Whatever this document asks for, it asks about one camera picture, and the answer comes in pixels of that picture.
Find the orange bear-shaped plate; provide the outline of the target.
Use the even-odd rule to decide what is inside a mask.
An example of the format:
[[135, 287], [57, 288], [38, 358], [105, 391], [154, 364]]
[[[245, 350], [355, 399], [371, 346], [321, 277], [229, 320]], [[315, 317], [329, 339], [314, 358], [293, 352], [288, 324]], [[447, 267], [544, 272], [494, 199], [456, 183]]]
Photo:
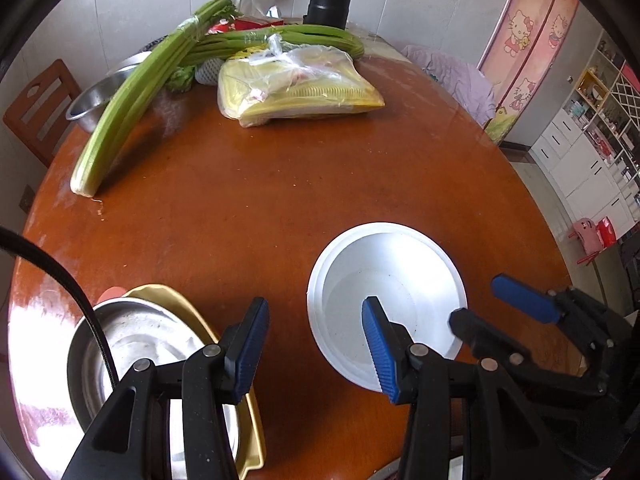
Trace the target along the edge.
[[104, 292], [98, 298], [98, 304], [103, 301], [122, 297], [126, 294], [127, 289], [120, 286], [111, 286], [105, 289]]

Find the lower wall outlet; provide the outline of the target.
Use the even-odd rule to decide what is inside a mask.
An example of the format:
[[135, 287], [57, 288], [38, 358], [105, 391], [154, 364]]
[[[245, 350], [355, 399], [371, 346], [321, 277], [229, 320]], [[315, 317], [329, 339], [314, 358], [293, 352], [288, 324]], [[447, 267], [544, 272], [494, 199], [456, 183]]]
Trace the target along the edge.
[[29, 214], [30, 208], [32, 208], [32, 204], [34, 203], [35, 196], [35, 190], [30, 185], [26, 184], [21, 195], [21, 199], [18, 202], [18, 206], [24, 214]]

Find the large steel bowl far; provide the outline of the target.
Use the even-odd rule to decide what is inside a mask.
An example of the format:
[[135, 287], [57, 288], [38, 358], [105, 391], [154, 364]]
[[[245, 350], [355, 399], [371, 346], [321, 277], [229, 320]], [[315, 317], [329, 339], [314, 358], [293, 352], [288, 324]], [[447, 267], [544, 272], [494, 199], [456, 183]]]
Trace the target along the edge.
[[85, 132], [93, 133], [117, 90], [150, 54], [150, 51], [139, 52], [120, 62], [100, 81], [81, 92], [70, 103], [65, 112], [65, 118], [77, 124]]

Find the brown slatted wooden chair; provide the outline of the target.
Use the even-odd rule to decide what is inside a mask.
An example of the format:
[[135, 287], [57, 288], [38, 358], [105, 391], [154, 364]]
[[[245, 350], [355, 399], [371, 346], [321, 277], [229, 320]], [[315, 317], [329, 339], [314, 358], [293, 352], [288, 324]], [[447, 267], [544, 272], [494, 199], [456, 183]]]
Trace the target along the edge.
[[66, 110], [80, 94], [79, 84], [58, 58], [18, 94], [6, 109], [3, 122], [36, 159], [49, 167], [70, 125]]

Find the white shelf cabinet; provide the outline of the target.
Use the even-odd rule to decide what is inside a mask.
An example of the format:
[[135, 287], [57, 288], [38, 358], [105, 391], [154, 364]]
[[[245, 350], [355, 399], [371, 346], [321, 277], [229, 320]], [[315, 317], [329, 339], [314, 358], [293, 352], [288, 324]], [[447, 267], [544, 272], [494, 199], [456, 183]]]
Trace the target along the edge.
[[570, 218], [639, 223], [639, 81], [602, 32], [561, 108], [529, 150]]

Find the large celery bunch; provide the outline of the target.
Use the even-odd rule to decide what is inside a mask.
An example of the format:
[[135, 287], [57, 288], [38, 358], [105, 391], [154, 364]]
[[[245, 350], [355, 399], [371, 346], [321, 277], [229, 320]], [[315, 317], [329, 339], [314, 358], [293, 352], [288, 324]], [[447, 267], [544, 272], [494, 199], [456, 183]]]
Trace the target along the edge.
[[70, 177], [70, 190], [92, 197], [129, 133], [180, 62], [223, 18], [236, 12], [231, 0], [209, 0], [156, 46], [119, 87], [90, 134]]

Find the red noodle cup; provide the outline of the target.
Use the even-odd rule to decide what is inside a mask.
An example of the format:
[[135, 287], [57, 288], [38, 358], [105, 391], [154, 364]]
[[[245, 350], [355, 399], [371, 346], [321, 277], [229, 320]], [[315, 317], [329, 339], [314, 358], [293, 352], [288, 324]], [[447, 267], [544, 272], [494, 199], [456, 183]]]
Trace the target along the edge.
[[349, 382], [379, 392], [361, 322], [370, 296], [413, 341], [457, 357], [462, 342], [448, 320], [468, 302], [458, 270], [434, 240], [401, 224], [362, 224], [329, 242], [312, 268], [307, 312], [317, 347]]

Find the yellow noodles plastic bag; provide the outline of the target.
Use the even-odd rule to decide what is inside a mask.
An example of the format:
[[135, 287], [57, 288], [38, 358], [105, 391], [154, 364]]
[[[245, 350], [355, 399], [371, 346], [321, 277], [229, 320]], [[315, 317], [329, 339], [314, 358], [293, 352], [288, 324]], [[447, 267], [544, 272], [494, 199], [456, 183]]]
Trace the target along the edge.
[[346, 52], [271, 40], [269, 46], [248, 48], [224, 62], [217, 84], [224, 117], [248, 128], [273, 119], [359, 114], [385, 106]]

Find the purple cloth on chair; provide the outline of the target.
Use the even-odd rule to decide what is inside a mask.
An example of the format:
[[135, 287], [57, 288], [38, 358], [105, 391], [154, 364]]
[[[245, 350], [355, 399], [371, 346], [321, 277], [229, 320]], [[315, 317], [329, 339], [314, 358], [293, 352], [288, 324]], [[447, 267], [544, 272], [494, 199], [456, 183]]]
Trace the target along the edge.
[[415, 44], [404, 47], [401, 53], [438, 82], [481, 127], [495, 118], [494, 87], [474, 65]]

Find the pink hello kitty door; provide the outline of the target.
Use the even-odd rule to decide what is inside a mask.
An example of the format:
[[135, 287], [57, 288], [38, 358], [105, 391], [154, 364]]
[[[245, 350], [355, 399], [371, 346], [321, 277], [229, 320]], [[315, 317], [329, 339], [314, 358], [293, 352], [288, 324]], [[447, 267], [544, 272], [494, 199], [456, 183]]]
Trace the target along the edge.
[[485, 132], [504, 140], [561, 50], [578, 0], [508, 0], [480, 71], [494, 90], [495, 117]]

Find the round metal pan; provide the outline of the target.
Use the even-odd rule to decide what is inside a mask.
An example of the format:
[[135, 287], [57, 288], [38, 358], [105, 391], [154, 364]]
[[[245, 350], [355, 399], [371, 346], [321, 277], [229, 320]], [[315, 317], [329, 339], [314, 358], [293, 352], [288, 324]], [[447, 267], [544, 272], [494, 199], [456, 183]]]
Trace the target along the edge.
[[220, 381], [220, 341], [188, 358], [157, 365], [136, 359], [85, 432], [66, 479], [168, 479], [171, 476], [169, 416], [182, 402], [186, 475], [190, 479], [238, 478], [231, 451]]

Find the white foam-netted fruit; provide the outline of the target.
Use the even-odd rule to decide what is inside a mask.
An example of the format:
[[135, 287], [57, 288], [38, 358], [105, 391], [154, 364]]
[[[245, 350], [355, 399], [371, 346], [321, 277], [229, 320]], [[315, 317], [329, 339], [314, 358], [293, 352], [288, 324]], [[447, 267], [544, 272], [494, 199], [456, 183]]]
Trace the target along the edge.
[[221, 58], [211, 58], [196, 68], [195, 81], [203, 86], [216, 86], [218, 76], [224, 60]]

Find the red small stool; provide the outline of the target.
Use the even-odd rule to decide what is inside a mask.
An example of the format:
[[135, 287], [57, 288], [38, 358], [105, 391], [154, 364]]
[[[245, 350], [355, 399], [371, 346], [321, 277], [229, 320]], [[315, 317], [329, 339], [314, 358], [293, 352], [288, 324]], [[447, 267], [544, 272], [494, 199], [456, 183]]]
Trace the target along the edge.
[[[612, 222], [608, 217], [604, 217], [603, 219], [598, 221], [596, 225], [604, 245], [604, 248], [598, 253], [598, 255], [600, 255], [601, 252], [604, 252], [605, 249], [608, 249], [616, 243], [616, 234], [614, 231], [614, 226], [612, 225]], [[577, 263], [588, 264], [590, 262], [593, 262], [596, 257], [597, 255], [587, 257], [585, 254], [577, 260]]]

